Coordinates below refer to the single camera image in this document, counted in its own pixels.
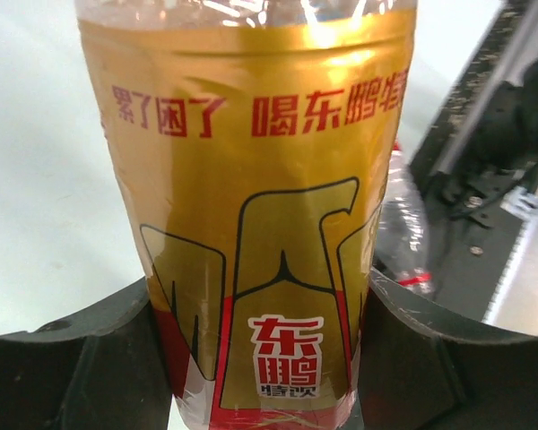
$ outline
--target gold label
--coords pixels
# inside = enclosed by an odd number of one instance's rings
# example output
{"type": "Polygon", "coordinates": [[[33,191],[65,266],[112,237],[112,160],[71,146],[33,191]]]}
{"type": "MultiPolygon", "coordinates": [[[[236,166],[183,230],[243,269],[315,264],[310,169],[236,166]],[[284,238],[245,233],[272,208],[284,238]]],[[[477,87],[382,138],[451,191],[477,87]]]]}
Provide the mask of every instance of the gold label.
{"type": "Polygon", "coordinates": [[[173,388],[212,387],[184,401],[212,428],[339,424],[415,18],[81,22],[173,388]]]}

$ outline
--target plastic bottle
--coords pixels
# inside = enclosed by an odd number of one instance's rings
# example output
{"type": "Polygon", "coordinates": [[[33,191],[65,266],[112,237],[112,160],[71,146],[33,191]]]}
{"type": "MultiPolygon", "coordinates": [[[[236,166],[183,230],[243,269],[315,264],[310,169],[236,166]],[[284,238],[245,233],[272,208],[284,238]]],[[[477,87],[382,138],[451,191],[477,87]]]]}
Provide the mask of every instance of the plastic bottle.
{"type": "Polygon", "coordinates": [[[416,0],[75,2],[184,422],[337,428],[416,0]]]}
{"type": "Polygon", "coordinates": [[[427,226],[421,195],[397,143],[389,163],[375,251],[403,287],[425,297],[433,293],[427,270],[427,226]]]}

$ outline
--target black machine part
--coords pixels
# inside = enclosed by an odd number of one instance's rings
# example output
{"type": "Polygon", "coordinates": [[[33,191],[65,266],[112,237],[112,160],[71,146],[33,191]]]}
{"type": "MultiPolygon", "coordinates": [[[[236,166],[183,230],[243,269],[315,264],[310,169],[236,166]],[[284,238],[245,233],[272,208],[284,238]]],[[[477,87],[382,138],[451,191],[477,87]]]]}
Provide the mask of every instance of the black machine part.
{"type": "MultiPolygon", "coordinates": [[[[343,430],[538,429],[538,339],[466,319],[377,272],[370,286],[360,405],[343,430]]],[[[0,338],[0,430],[166,430],[156,333],[140,281],[0,338]]]]}
{"type": "MultiPolygon", "coordinates": [[[[505,207],[513,191],[522,192],[518,204],[538,196],[538,0],[505,2],[412,173],[429,218],[433,299],[476,321],[502,320],[516,329],[503,308],[506,297],[522,319],[517,299],[528,288],[538,291],[538,264],[522,251],[534,244],[530,253],[538,253],[538,239],[531,239],[538,233],[530,228],[538,222],[505,207]]],[[[538,334],[538,324],[530,328],[538,334]]]]}

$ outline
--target black outline graphic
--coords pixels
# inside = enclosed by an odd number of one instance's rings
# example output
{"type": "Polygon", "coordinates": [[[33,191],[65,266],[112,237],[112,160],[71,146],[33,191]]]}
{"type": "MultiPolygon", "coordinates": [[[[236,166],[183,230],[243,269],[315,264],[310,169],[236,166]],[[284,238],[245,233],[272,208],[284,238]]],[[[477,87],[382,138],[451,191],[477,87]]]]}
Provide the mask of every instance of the black outline graphic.
{"type": "MultiPolygon", "coordinates": [[[[356,230],[354,230],[353,232],[351,232],[345,239],[343,239],[341,241],[341,243],[337,246],[337,250],[336,250],[336,256],[337,256],[337,261],[339,262],[339,269],[340,269],[340,274],[341,274],[341,285],[343,287],[343,292],[344,292],[344,295],[345,297],[347,297],[347,286],[346,286],[346,283],[345,283],[345,279],[344,279],[344,272],[343,272],[343,260],[341,259],[341,247],[343,246],[343,244],[349,240],[351,237],[355,236],[356,234],[358,234],[360,231],[364,230],[370,223],[371,221],[373,221],[375,219],[375,217],[378,216],[379,214],[379,211],[380,211],[380,208],[381,208],[381,203],[375,208],[375,210],[373,211],[373,213],[370,215],[369,219],[367,219],[367,221],[365,221],[365,223],[360,226],[359,228],[357,228],[356,230]]],[[[359,321],[362,320],[362,312],[363,312],[363,296],[362,294],[360,295],[360,310],[359,310],[359,321]]],[[[345,312],[347,313],[347,316],[349,315],[349,301],[348,300],[345,300],[344,301],[344,304],[345,304],[345,312]]],[[[349,326],[349,343],[351,344],[351,339],[352,339],[352,333],[351,333],[351,326],[349,326]]],[[[353,351],[353,345],[351,345],[351,359],[354,358],[354,355],[356,353],[356,348],[357,346],[354,345],[355,347],[355,350],[353,351]]]]}
{"type": "Polygon", "coordinates": [[[308,289],[314,289],[315,291],[319,291],[321,293],[327,293],[327,294],[334,294],[334,289],[330,289],[327,287],[319,287],[317,285],[311,285],[306,282],[302,282],[295,278],[295,275],[291,273],[291,270],[289,269],[289,264],[287,263],[287,255],[285,255],[285,251],[281,250],[281,264],[279,265],[279,270],[277,271],[277,274],[275,277],[269,281],[267,281],[264,284],[261,284],[257,287],[253,287],[248,289],[247,291],[243,291],[242,293],[238,293],[235,295],[235,300],[233,303],[237,302],[238,299],[247,296],[249,294],[256,293],[257,291],[260,291],[264,288],[271,287],[272,285],[276,284],[277,282],[280,282],[282,280],[288,280],[289,282],[292,282],[294,284],[297,284],[301,287],[308,288],[308,289]]]}
{"type": "MultiPolygon", "coordinates": [[[[325,215],[323,215],[323,217],[321,217],[321,219],[319,220],[319,223],[318,223],[318,225],[319,225],[319,234],[321,236],[321,245],[323,246],[323,249],[325,250],[325,261],[326,261],[327,271],[329,273],[329,279],[331,280],[331,284],[334,286],[334,275],[333,275],[333,271],[332,271],[332,268],[331,268],[331,261],[329,259],[329,255],[328,255],[328,252],[327,252],[328,248],[327,248],[327,243],[325,241],[325,232],[323,231],[323,222],[325,221],[326,218],[330,217],[331,215],[335,215],[336,213],[346,213],[348,215],[351,215],[352,209],[354,207],[354,203],[356,202],[357,196],[359,195],[359,191],[360,191],[360,180],[356,176],[351,176],[351,177],[348,177],[348,178],[340,180],[340,181],[336,181],[336,182],[332,182],[332,183],[324,184],[324,185],[312,186],[312,187],[304,188],[304,189],[300,189],[300,190],[265,191],[265,192],[253,194],[253,195],[249,196],[245,200],[245,202],[241,206],[241,209],[239,210],[237,246],[236,246],[236,253],[235,253],[235,271],[233,272],[234,273],[234,276],[233,276],[233,289],[232,289],[232,294],[231,294],[233,306],[232,306],[232,314],[230,315],[230,327],[229,327],[229,338],[228,338],[229,345],[231,345],[231,336],[233,334],[233,316],[235,314],[235,304],[236,304],[236,302],[237,302],[237,300],[239,298],[242,298],[244,295],[246,295],[246,294],[238,295],[237,294],[237,288],[238,288],[238,279],[239,279],[239,260],[240,260],[240,255],[241,255],[241,239],[242,239],[242,236],[243,236],[243,219],[244,219],[244,216],[245,216],[245,211],[247,209],[247,206],[252,201],[254,201],[256,198],[261,197],[261,196],[265,196],[265,195],[272,195],[272,194],[303,194],[303,193],[305,194],[305,193],[310,193],[310,192],[316,191],[316,190],[332,188],[334,186],[346,184],[346,183],[349,183],[349,182],[354,182],[355,185],[356,185],[355,192],[354,192],[354,195],[352,197],[349,209],[340,209],[340,210],[337,210],[337,211],[328,212],[325,215]]],[[[272,285],[271,282],[274,283],[275,280],[279,279],[278,275],[279,275],[279,273],[281,273],[281,271],[282,271],[282,268],[280,268],[280,270],[278,271],[277,277],[273,278],[272,281],[270,281],[270,282],[266,282],[265,284],[256,287],[256,291],[259,291],[262,288],[266,288],[266,287],[269,287],[270,285],[272,285]]],[[[312,287],[312,289],[317,289],[318,291],[323,292],[322,287],[317,287],[317,286],[308,286],[308,287],[312,287]]],[[[337,313],[338,313],[339,301],[337,299],[336,290],[334,289],[334,287],[333,288],[327,288],[326,292],[329,292],[330,294],[334,295],[334,301],[336,303],[337,313]]],[[[344,351],[344,354],[346,356],[347,351],[346,351],[346,348],[344,346],[344,342],[343,342],[343,351],[344,351]]],[[[219,404],[217,405],[217,407],[220,408],[220,409],[222,409],[221,404],[223,402],[223,393],[225,392],[225,384],[227,382],[227,370],[228,370],[228,368],[229,368],[229,363],[226,362],[225,368],[221,370],[222,374],[223,374],[223,385],[221,387],[221,395],[219,397],[219,404]]]]}
{"type": "MultiPolygon", "coordinates": [[[[197,367],[197,369],[199,369],[199,373],[201,374],[201,376],[206,381],[214,382],[217,379],[217,373],[218,373],[218,370],[219,370],[218,366],[219,366],[219,357],[220,357],[220,352],[221,352],[221,325],[223,323],[225,286],[226,286],[226,283],[227,283],[227,281],[226,281],[227,259],[225,258],[225,254],[222,253],[221,251],[219,251],[218,249],[211,248],[210,246],[200,244],[199,242],[196,242],[194,240],[189,240],[189,239],[186,239],[186,238],[181,237],[181,236],[172,235],[172,234],[167,233],[167,232],[165,232],[163,230],[160,230],[160,229],[158,229],[156,227],[150,226],[149,224],[140,224],[140,235],[142,236],[143,245],[145,246],[145,250],[146,250],[147,254],[149,255],[150,259],[152,260],[153,274],[155,275],[158,282],[160,283],[161,292],[166,297],[166,299],[167,299],[168,295],[166,294],[165,288],[163,287],[163,283],[161,282],[160,275],[155,270],[152,253],[150,252],[150,249],[149,249],[149,247],[147,245],[147,242],[145,240],[145,235],[143,234],[143,230],[145,228],[148,228],[149,230],[153,230],[154,232],[160,233],[160,234],[164,235],[165,237],[173,237],[174,239],[181,240],[182,242],[186,242],[186,243],[191,244],[191,245],[200,246],[203,249],[206,249],[208,251],[213,251],[214,253],[218,254],[221,257],[221,302],[220,302],[220,316],[219,316],[219,328],[218,328],[219,330],[217,332],[217,337],[219,338],[219,341],[217,342],[217,348],[216,348],[216,353],[215,353],[215,366],[214,366],[214,370],[213,370],[213,378],[212,379],[206,378],[203,371],[202,371],[202,369],[201,369],[201,367],[199,366],[199,359],[198,359],[198,356],[197,356],[197,352],[199,351],[199,346],[198,345],[189,345],[188,342],[187,342],[187,339],[185,339],[185,336],[182,336],[184,338],[184,341],[187,344],[187,349],[189,349],[189,351],[191,351],[191,355],[192,355],[193,359],[195,360],[196,367],[197,367]]],[[[172,282],[171,287],[174,288],[171,291],[171,293],[172,293],[171,294],[171,300],[172,300],[173,303],[169,303],[169,310],[171,311],[173,316],[176,318],[176,322],[178,322],[177,300],[176,300],[176,295],[175,295],[175,281],[172,282]]],[[[199,330],[199,316],[196,315],[195,318],[197,319],[197,325],[194,325],[192,343],[195,343],[195,337],[196,337],[196,335],[198,333],[198,330],[199,330]]]]}

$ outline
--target white background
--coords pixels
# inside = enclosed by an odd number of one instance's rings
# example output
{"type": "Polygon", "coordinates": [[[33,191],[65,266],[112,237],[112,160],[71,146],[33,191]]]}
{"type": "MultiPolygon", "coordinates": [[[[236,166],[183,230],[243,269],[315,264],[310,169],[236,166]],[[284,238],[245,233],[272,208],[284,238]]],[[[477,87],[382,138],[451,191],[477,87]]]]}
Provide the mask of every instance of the white background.
{"type": "MultiPolygon", "coordinates": [[[[407,156],[499,4],[420,0],[399,132],[407,156]]],[[[0,334],[33,331],[142,276],[72,1],[0,0],[0,334]]]]}

